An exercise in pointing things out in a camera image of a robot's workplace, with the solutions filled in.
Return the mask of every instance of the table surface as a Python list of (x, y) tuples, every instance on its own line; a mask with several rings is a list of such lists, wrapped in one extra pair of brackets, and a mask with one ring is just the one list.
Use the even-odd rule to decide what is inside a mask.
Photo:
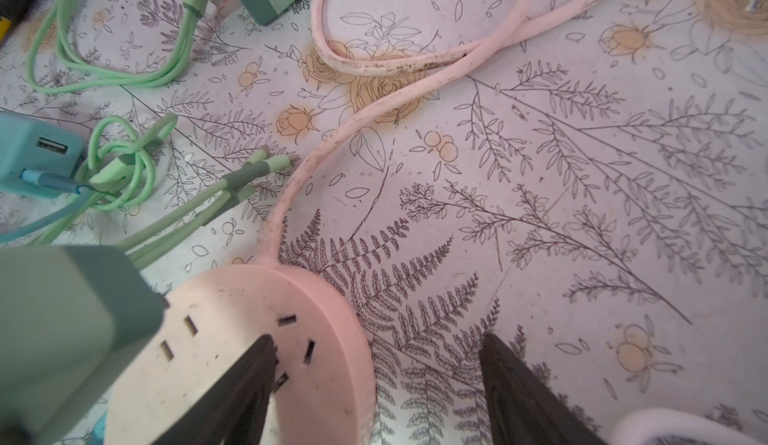
[[(514, 1), (328, 0), (327, 27), (358, 58), (414, 55), (487, 35)], [(566, 1), (538, 0), (532, 14)], [(3, 109), (84, 137), (109, 114), (142, 129), (180, 116), (150, 200), (90, 210), (62, 243), (114, 243), (255, 148), (300, 159), (423, 75), (331, 72), (299, 0), (269, 26), (209, 6), (171, 85), (46, 96), (23, 64), (51, 5), (40, 0), (0, 48)], [(72, 39), (92, 62), (146, 72), (180, 14), (180, 0), (87, 0)], [(352, 273), (409, 286), (389, 310), (353, 304), (380, 376), (374, 443), (490, 443), (476, 350), (491, 329), (602, 437), (641, 407), (768, 437), (767, 17), (766, 0), (605, 0), (382, 116), (315, 173), (288, 239), (322, 246), (284, 260), (326, 272), (347, 297)], [(43, 48), (38, 76), (82, 78), (58, 68), (50, 38)], [(169, 291), (250, 261), (285, 179), (261, 181), (145, 270), (148, 283)], [(5, 194), (0, 225), (60, 205)], [(106, 402), (62, 443), (81, 444)]]

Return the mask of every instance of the usb port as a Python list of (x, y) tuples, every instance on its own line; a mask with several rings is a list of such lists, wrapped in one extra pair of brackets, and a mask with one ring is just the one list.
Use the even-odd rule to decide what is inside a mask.
[(61, 154), (67, 154), (67, 150), (69, 150), (69, 147), (65, 144), (52, 142), (51, 140), (46, 140), (45, 138), (40, 138), (38, 140), (38, 147)]

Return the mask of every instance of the pink cable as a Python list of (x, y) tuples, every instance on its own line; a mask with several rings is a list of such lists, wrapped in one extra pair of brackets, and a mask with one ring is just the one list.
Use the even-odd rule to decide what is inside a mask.
[[(502, 48), (512, 46), (515, 43), (522, 42), (539, 33), (546, 32), (551, 28), (561, 25), (574, 16), (584, 12), (598, 1), (599, 0), (571, 0), (550, 13), (534, 18), (530, 22), (525, 22), (520, 25), (516, 32), (511, 33), (506, 37)], [(354, 58), (339, 56), (328, 47), (328, 42), (322, 27), (322, 11), (324, 4), (325, 0), (312, 0), (310, 14), (312, 40), (314, 41), (315, 49), (322, 61), (328, 66), (338, 72), (347, 73), (349, 75), (386, 76), (439, 68), (454, 63), (456, 60), (469, 54), (482, 43), (482, 40), (470, 42), (444, 52), (429, 53), (408, 58), (394, 58), (391, 60), (380, 61), (355, 60)]]
[(504, 47), (504, 41), (514, 34), (531, 10), (534, 1), (517, 0), (504, 23), (493, 34), (478, 44), (466, 57), (437, 73), (380, 98), (378, 101), (355, 113), (349, 120), (319, 143), (301, 162), (299, 168), (293, 172), (286, 187), (283, 189), (283, 193), (272, 209), (270, 217), (264, 222), (259, 242), (256, 246), (256, 257), (259, 265), (274, 267), (279, 264), (277, 255), (280, 251), (280, 239), (283, 235), (283, 219), (299, 190), (302, 189), (307, 180), (312, 176), (312, 173), (317, 170), (328, 155), (342, 143), (349, 140), (362, 126), (372, 122), (379, 115), (398, 108), (415, 97), (447, 85), (481, 66), (497, 50)]

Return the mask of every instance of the green charging cable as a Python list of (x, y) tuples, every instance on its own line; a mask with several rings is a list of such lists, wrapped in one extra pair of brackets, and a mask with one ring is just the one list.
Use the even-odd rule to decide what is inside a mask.
[[(75, 181), (88, 183), (91, 195), (70, 215), (49, 225), (29, 245), (52, 243), (89, 208), (98, 210), (129, 208), (147, 200), (154, 188), (156, 178), (155, 164), (150, 153), (163, 144), (177, 122), (176, 114), (166, 114), (149, 127), (146, 133), (139, 136), (125, 118), (110, 116), (101, 120), (94, 128), (88, 142), (88, 158), (74, 174)], [(120, 124), (128, 135), (128, 140), (111, 140), (98, 146), (101, 134), (112, 123)], [(226, 174), (221, 180), (202, 190), (163, 218), (123, 239), (117, 247), (128, 253), (128, 257), (139, 270), (148, 267), (186, 240), (197, 229), (256, 193), (256, 188), (251, 181), (273, 171), (282, 170), (289, 165), (290, 158), (287, 155), (267, 158), (265, 150), (256, 150), (239, 170)], [(212, 203), (196, 212), (198, 207), (211, 199), (213, 199)], [(145, 241), (171, 226), (176, 226), (185, 216), (193, 213), (195, 213), (194, 217), (187, 223), (137, 249)]]
[[(240, 170), (226, 174), (221, 180), (198, 193), (184, 205), (165, 215), (160, 220), (155, 221), (145, 229), (123, 239), (116, 246), (118, 249), (128, 253), (128, 258), (133, 262), (134, 266), (142, 270), (186, 240), (197, 229), (207, 225), (211, 220), (226, 210), (230, 210), (242, 200), (248, 199), (256, 191), (255, 187), (250, 184), (251, 181), (264, 177), (273, 171), (282, 170), (288, 165), (290, 165), (290, 158), (287, 155), (283, 154), (267, 158), (264, 150), (257, 150), (248, 158), (248, 161), (243, 164)], [(190, 221), (181, 225), (178, 229), (151, 241), (149, 244), (129, 252), (163, 230), (174, 226), (178, 220), (193, 212), (193, 210), (202, 205), (206, 200), (213, 198), (217, 193), (220, 193), (220, 195), (216, 197), (213, 203), (197, 213)]]
[[(88, 158), (74, 173), (75, 181), (88, 183), (91, 187), (91, 196), (72, 214), (49, 225), (30, 242), (30, 245), (52, 243), (72, 221), (89, 208), (97, 210), (129, 208), (147, 200), (156, 179), (154, 160), (150, 153), (159, 148), (168, 138), (178, 119), (176, 114), (166, 114), (141, 136), (125, 118), (108, 116), (101, 120), (88, 141)], [(111, 140), (99, 147), (101, 134), (112, 123), (120, 124), (129, 140)], [(107, 155), (115, 153), (119, 155), (105, 164)]]
[[(152, 88), (174, 80), (187, 66), (194, 44), (194, 31), (197, 22), (203, 17), (208, 0), (183, 0), (184, 16), (181, 19), (178, 41), (176, 47), (166, 59), (165, 64), (154, 72), (126, 73), (108, 68), (93, 66), (85, 62), (72, 47), (67, 34), (70, 30), (70, 21), (75, 9), (81, 0), (56, 0), (50, 13), (45, 17), (40, 29), (34, 36), (32, 47), (27, 59), (27, 80), (34, 90), (47, 94), (59, 94), (77, 92), (85, 88), (111, 85), (132, 85)], [(90, 75), (99, 76), (92, 80), (70, 83), (63, 86), (46, 87), (40, 85), (34, 77), (34, 62), (37, 58), (40, 45), (51, 25), (56, 22), (56, 55), (62, 64), (68, 68), (78, 70)]]

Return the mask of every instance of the green cable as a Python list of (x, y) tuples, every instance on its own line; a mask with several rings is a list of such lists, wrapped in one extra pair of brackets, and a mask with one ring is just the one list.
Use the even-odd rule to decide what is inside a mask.
[[(70, 21), (81, 0), (56, 0), (50, 13), (45, 17), (40, 29), (34, 36), (27, 59), (27, 80), (34, 90), (47, 94), (77, 92), (94, 86), (133, 85), (139, 87), (157, 87), (176, 79), (189, 62), (194, 44), (194, 31), (197, 22), (202, 18), (208, 0), (184, 0), (184, 15), (179, 26), (176, 47), (166, 58), (158, 70), (148, 73), (126, 73), (117, 70), (101, 68), (86, 63), (72, 47), (67, 35), (70, 31)], [(42, 41), (51, 25), (56, 22), (55, 53), (66, 67), (97, 75), (101, 78), (83, 82), (71, 83), (57, 87), (45, 87), (34, 78), (34, 63)]]
[(224, 190), (226, 187), (227, 187), (226, 181), (224, 180), (217, 181), (216, 183), (212, 184), (210, 187), (206, 188), (205, 190), (202, 190), (200, 193), (195, 195), (194, 198), (192, 198), (191, 200), (188, 200), (187, 203), (176, 208), (176, 210), (165, 215), (160, 220), (155, 221), (152, 225), (149, 225), (145, 229), (140, 230), (134, 233), (133, 235), (131, 235), (130, 237), (127, 237), (126, 239), (119, 241), (118, 244), (115, 246), (122, 251), (129, 251), (131, 248), (136, 247), (141, 243), (144, 243), (146, 240), (151, 239), (161, 231), (167, 229), (168, 227), (176, 223), (178, 220), (186, 216), (188, 213), (190, 213), (192, 210), (199, 207), (207, 199), (213, 197), (216, 193), (219, 193), (220, 191)]
[(182, 225), (181, 228), (170, 232), (164, 237), (145, 245), (139, 250), (129, 254), (128, 258), (134, 262), (134, 266), (139, 270), (152, 265), (157, 259), (173, 250), (179, 243), (186, 240), (197, 229), (205, 224), (216, 212), (224, 206), (232, 194), (225, 190), (208, 208), (201, 211), (189, 223)]
[[(82, 183), (88, 183), (93, 192), (89, 200), (73, 214), (55, 221), (49, 225), (30, 245), (50, 244), (56, 239), (77, 217), (89, 208), (98, 210), (112, 210), (123, 206), (130, 208), (140, 204), (149, 198), (154, 188), (156, 179), (154, 160), (146, 148), (157, 148), (171, 133), (178, 122), (178, 116), (169, 113), (149, 127), (149, 130), (139, 136), (134, 127), (120, 116), (108, 116), (96, 124), (91, 138), (88, 141), (88, 159), (83, 162), (74, 179)], [(120, 124), (128, 140), (111, 140), (101, 147), (98, 146), (101, 134), (111, 123)], [(109, 154), (118, 153), (118, 157), (104, 165), (104, 160)], [(146, 173), (144, 185), (140, 182)]]
[(86, 210), (91, 208), (94, 204), (98, 203), (99, 200), (101, 200), (104, 197), (103, 193), (92, 193), (90, 197), (88, 197), (88, 201), (86, 201), (83, 206), (76, 210), (73, 214), (60, 218), (59, 220), (56, 220), (52, 224), (50, 224), (48, 227), (46, 227), (43, 232), (32, 239), (27, 245), (48, 245), (53, 242), (59, 235), (64, 232), (64, 230), (67, 229), (67, 227), (74, 221), (77, 217), (85, 213)]

